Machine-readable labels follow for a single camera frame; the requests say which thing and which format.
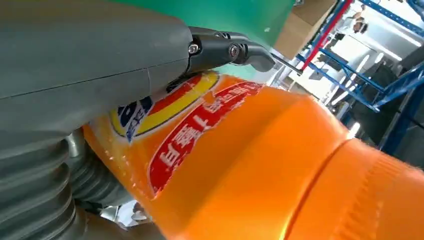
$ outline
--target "orange plastic bottle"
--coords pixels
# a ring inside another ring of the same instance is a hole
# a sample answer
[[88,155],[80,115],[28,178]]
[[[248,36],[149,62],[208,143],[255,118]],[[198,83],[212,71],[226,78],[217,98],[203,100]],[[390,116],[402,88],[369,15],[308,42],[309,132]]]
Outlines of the orange plastic bottle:
[[204,73],[84,127],[170,240],[424,238],[424,175],[308,96]]

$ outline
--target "green background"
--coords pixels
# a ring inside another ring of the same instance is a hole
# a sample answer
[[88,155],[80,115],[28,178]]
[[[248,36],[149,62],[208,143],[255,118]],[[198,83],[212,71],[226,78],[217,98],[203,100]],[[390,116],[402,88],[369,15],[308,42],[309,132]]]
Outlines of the green background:
[[[177,17],[188,26],[239,32],[272,47],[295,0],[116,0]],[[251,79],[251,66],[226,65],[220,72]]]

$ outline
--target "cardboard box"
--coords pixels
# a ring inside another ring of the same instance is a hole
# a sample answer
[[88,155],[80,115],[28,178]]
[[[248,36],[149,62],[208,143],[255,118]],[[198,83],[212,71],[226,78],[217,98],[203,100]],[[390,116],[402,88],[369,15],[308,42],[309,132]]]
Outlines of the cardboard box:
[[320,29],[336,4],[336,0],[306,0],[293,7],[274,48],[284,57],[293,59]]

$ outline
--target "gray plastic cover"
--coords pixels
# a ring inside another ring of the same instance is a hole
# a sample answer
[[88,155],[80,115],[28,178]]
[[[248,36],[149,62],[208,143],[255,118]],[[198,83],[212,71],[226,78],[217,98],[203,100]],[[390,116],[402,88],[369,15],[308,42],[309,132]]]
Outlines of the gray plastic cover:
[[150,95],[185,72],[192,41],[174,17],[98,0],[2,0],[0,23],[0,131],[9,137],[65,137]]

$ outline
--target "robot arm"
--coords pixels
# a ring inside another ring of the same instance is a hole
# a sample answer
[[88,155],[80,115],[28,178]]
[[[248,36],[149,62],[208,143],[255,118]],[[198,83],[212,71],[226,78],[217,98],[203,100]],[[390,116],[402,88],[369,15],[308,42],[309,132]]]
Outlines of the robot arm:
[[210,35],[209,29],[192,33],[174,17],[118,3],[6,0],[0,22],[0,109],[7,113],[0,131],[10,138],[67,136],[184,74],[231,62],[257,63],[261,71],[274,65],[247,38]]

